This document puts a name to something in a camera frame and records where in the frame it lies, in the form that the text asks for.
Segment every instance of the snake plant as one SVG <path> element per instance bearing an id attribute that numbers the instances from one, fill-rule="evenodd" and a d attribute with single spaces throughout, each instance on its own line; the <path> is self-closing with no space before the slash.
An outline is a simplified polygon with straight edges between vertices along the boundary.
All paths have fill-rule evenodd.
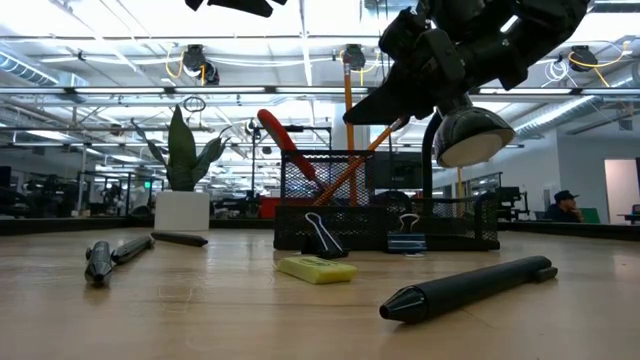
<path id="1" fill-rule="evenodd" d="M 200 155 L 196 156 L 193 134 L 182 118 L 180 107 L 176 105 L 169 125 L 169 161 L 167 162 L 162 156 L 164 149 L 147 140 L 144 131 L 133 120 L 131 123 L 138 136 L 147 142 L 153 157 L 167 169 L 167 180 L 173 191 L 193 191 L 198 181 L 209 171 L 209 165 L 222 156 L 229 141 L 228 138 L 222 140 L 222 133 L 229 128 L 227 127 L 217 138 L 209 141 Z"/>

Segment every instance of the person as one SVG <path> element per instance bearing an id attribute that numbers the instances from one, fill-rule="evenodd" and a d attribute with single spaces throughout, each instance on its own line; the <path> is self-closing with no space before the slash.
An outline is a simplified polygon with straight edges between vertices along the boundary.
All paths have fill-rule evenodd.
<path id="1" fill-rule="evenodd" d="M 569 190 L 562 190 L 554 195 L 555 204 L 549 206 L 544 218 L 557 222 L 581 223 L 584 222 L 582 213 L 576 206 L 576 198 Z"/>

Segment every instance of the yellow eraser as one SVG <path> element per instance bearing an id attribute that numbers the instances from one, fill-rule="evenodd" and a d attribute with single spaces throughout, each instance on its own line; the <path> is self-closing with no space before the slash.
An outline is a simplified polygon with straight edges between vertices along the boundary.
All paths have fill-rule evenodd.
<path id="1" fill-rule="evenodd" d="M 296 256 L 280 260 L 278 271 L 312 284 L 331 284 L 351 281 L 358 269 L 315 256 Z"/>

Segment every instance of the binder clip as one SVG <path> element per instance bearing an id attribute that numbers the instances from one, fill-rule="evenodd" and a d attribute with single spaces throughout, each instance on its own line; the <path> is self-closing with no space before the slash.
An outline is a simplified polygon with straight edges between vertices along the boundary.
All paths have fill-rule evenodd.
<path id="1" fill-rule="evenodd" d="M 338 236 L 332 235 L 322 225 L 322 218 L 316 213 L 305 214 L 305 219 L 313 226 L 314 232 L 302 246 L 302 254 L 313 254 L 323 259 L 337 259 L 349 256 Z"/>
<path id="2" fill-rule="evenodd" d="M 416 254 L 427 250 L 424 234 L 413 232 L 413 226 L 420 221 L 420 216 L 405 214 L 399 219 L 400 230 L 387 234 L 387 252 L 391 254 Z"/>

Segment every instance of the wooden table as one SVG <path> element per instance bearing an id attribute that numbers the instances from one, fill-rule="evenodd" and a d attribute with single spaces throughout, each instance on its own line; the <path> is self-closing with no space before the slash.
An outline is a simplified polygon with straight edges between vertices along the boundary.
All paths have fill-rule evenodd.
<path id="1" fill-rule="evenodd" d="M 2 359 L 638 359 L 640 244 L 501 233 L 490 253 L 353 253 L 352 283 L 274 272 L 265 230 L 158 243 L 87 287 L 84 250 L 148 229 L 0 238 Z M 417 326 L 385 321 L 398 288 L 542 254 L 558 281 L 523 285 Z"/>

